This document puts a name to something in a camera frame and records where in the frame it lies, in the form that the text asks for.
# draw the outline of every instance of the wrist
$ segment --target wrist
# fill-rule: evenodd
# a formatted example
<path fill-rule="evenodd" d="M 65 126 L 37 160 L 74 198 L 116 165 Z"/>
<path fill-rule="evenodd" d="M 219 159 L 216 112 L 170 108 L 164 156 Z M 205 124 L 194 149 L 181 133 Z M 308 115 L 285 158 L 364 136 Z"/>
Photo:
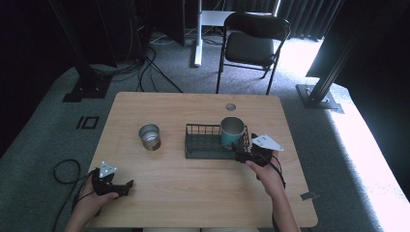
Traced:
<path fill-rule="evenodd" d="M 70 218 L 69 223 L 66 226 L 65 232 L 80 232 L 84 231 L 87 222 L 78 220 L 75 217 Z"/>

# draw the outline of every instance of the wooden table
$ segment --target wooden table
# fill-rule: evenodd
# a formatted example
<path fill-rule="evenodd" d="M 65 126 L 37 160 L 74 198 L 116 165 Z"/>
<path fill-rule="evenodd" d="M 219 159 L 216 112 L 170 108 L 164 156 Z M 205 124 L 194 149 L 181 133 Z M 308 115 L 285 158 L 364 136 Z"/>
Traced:
<path fill-rule="evenodd" d="M 234 103 L 236 110 L 225 106 Z M 272 204 L 255 174 L 230 159 L 186 159 L 186 124 L 219 124 L 237 116 L 249 133 L 271 135 L 279 153 L 286 194 L 301 227 L 317 223 L 302 167 L 280 100 L 275 96 L 119 93 L 90 170 L 104 160 L 118 168 L 113 183 L 134 179 L 129 196 L 102 208 L 91 227 L 272 227 Z M 144 149 L 138 130 L 161 130 L 157 151 Z"/>

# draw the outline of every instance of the person's right hand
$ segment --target person's right hand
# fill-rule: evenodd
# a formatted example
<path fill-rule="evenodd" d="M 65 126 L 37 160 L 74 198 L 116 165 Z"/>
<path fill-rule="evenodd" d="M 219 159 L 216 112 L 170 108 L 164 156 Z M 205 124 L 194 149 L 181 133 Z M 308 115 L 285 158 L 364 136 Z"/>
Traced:
<path fill-rule="evenodd" d="M 273 151 L 272 155 L 278 158 L 278 151 Z M 277 159 L 271 158 L 271 163 L 278 168 Z M 246 164 L 256 173 L 268 195 L 274 198 L 279 194 L 284 193 L 284 188 L 280 176 L 271 165 L 268 164 L 264 167 L 261 167 L 250 160 L 247 160 Z"/>

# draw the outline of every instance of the small round object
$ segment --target small round object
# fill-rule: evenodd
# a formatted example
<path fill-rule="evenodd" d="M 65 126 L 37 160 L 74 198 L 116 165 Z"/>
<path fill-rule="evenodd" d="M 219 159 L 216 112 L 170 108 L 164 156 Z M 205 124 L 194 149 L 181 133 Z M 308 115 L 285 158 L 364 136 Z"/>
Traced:
<path fill-rule="evenodd" d="M 234 111 L 236 109 L 236 105 L 234 103 L 228 103 L 225 108 L 229 111 Z"/>

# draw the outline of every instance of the teal mug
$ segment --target teal mug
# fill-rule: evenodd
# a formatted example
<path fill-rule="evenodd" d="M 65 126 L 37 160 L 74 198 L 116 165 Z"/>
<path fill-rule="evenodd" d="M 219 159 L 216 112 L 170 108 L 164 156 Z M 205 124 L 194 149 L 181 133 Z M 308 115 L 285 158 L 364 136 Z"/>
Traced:
<path fill-rule="evenodd" d="M 232 143 L 238 145 L 244 132 L 245 124 L 240 118 L 226 117 L 220 122 L 220 144 L 223 148 L 231 150 Z"/>

